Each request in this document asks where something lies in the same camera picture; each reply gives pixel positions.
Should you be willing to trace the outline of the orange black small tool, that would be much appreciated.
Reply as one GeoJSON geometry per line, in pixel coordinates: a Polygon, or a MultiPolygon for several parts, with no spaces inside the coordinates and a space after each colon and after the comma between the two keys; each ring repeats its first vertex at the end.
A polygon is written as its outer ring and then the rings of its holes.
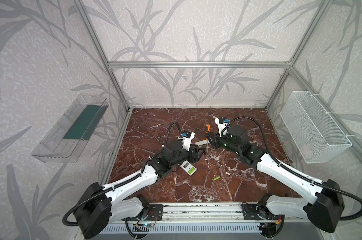
{"type": "Polygon", "coordinates": [[[206,133],[206,134],[208,134],[208,133],[211,132],[211,131],[210,131],[210,128],[211,128],[210,125],[205,125],[205,133],[206,133]]]}

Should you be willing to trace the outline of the red white remote control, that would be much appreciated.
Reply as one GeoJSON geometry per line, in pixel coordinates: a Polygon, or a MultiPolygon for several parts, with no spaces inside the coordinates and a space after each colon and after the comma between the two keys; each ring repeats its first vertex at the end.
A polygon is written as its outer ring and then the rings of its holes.
{"type": "Polygon", "coordinates": [[[189,175],[192,176],[197,169],[189,162],[189,161],[184,161],[180,167],[189,175]]]}

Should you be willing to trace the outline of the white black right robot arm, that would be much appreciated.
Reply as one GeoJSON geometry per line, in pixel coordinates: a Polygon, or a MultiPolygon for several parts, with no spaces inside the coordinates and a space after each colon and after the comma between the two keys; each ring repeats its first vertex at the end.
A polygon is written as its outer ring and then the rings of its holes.
{"type": "Polygon", "coordinates": [[[291,166],[279,162],[263,148],[249,143],[247,133],[239,126],[229,131],[226,137],[211,132],[205,126],[206,138],[214,149],[222,148],[236,154],[243,164],[267,174],[299,194],[298,198],[266,195],[260,201],[264,212],[273,215],[288,215],[308,219],[317,228],[333,233],[345,209],[340,186],[328,180],[324,187],[315,185],[316,179],[308,177],[291,166]]]}

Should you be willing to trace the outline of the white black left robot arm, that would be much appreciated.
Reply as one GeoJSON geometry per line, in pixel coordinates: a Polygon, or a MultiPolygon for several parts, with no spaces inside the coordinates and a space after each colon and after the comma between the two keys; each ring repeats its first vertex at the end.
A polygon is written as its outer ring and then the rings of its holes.
{"type": "Polygon", "coordinates": [[[144,197],[134,197],[139,190],[167,177],[172,168],[183,162],[196,163],[205,149],[192,144],[188,150],[179,141],[173,141],[150,157],[137,172],[110,184],[91,184],[83,193],[73,214],[83,237],[89,240],[102,232],[112,221],[140,217],[148,212],[149,203],[144,197]]]}

